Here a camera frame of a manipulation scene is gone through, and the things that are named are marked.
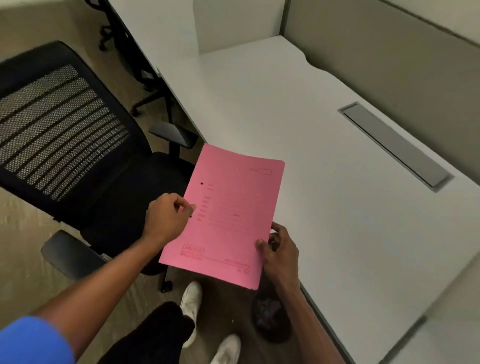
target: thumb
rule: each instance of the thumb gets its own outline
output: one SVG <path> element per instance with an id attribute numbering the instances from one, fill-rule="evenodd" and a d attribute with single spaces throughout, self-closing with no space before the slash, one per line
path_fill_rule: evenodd
<path id="1" fill-rule="evenodd" d="M 188 207 L 185 207 L 180 214 L 182 215 L 183 218 L 187 219 L 193 214 L 197 206 L 195 204 L 188 205 Z"/>
<path id="2" fill-rule="evenodd" d="M 271 255 L 273 254 L 272 249 L 270 248 L 270 246 L 268 245 L 268 243 L 265 240 L 258 239 L 255 242 L 255 245 L 256 245 L 257 249 L 262 253 L 262 255 L 264 257 L 264 260 L 271 257 Z"/>

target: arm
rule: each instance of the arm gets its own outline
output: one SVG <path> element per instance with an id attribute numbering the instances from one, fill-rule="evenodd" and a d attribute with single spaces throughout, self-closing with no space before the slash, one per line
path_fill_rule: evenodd
<path id="1" fill-rule="evenodd" d="M 273 222 L 272 229 L 276 232 L 270 234 L 270 244 L 258 240 L 257 247 L 263 254 L 265 273 L 275 285 L 297 333 L 305 364 L 344 364 L 340 353 L 300 290 L 299 251 L 295 243 L 283 226 Z M 278 249 L 273 251 L 271 245 L 277 245 Z"/>
<path id="2" fill-rule="evenodd" d="M 33 315 L 54 326 L 79 358 L 143 267 L 181 234 L 194 209 L 177 194 L 161 195 L 150 203 L 137 242 Z"/>

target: hand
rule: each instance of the hand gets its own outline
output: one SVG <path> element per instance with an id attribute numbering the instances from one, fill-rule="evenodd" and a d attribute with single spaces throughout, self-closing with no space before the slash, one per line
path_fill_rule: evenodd
<path id="1" fill-rule="evenodd" d="M 257 248 L 263 255 L 265 273 L 275 285 L 279 295 L 298 292 L 300 290 L 299 250 L 285 227 L 272 222 L 272 229 L 276 232 L 270 233 L 269 243 L 262 239 L 256 242 Z"/>
<path id="2" fill-rule="evenodd" d="M 178 238 L 195 209 L 195 205 L 190 205 L 178 194 L 161 195 L 148 205 L 140 240 L 158 253 L 170 241 Z"/>

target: gray partition wall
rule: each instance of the gray partition wall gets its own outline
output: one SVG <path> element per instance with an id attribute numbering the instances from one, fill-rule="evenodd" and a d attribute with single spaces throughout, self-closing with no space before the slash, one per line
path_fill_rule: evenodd
<path id="1" fill-rule="evenodd" d="M 480 183 L 480 48 L 379 0 L 291 0 L 284 36 Z"/>

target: chair seat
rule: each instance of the chair seat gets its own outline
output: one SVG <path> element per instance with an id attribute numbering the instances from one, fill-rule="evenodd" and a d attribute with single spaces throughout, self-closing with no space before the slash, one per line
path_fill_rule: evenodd
<path id="1" fill-rule="evenodd" d="M 194 165 L 164 153 L 128 167 L 89 212 L 83 238 L 110 257 L 127 249 L 142 235 L 148 204 L 163 193 L 183 195 Z M 160 253 L 143 269 L 156 275 L 166 269 L 158 263 Z"/>

